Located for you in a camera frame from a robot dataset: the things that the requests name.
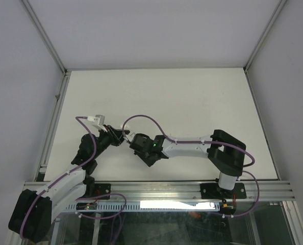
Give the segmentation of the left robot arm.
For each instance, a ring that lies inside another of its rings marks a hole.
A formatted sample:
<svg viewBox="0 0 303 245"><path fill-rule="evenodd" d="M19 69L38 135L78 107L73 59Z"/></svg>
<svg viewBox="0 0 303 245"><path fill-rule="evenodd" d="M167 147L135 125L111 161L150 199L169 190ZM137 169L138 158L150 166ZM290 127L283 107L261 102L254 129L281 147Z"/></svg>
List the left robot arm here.
<svg viewBox="0 0 303 245"><path fill-rule="evenodd" d="M109 146L119 146L129 130L104 126L99 135L87 133L81 138L76 156L66 172L37 190L25 189L20 194L8 223L9 230L32 242L40 242L56 217L76 199L90 198L95 193L91 174L96 158Z"/></svg>

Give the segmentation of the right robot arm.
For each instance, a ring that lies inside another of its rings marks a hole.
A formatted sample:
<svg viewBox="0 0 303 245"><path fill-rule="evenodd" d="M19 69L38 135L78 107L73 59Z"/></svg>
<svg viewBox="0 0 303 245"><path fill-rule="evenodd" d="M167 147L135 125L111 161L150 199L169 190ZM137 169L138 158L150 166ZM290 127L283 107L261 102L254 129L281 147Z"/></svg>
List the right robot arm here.
<svg viewBox="0 0 303 245"><path fill-rule="evenodd" d="M220 172L216 191L223 198L234 193L246 155L246 145L223 130L197 138L157 135L152 139L139 133L133 137L130 148L149 167L161 159L174 157L209 159Z"/></svg>

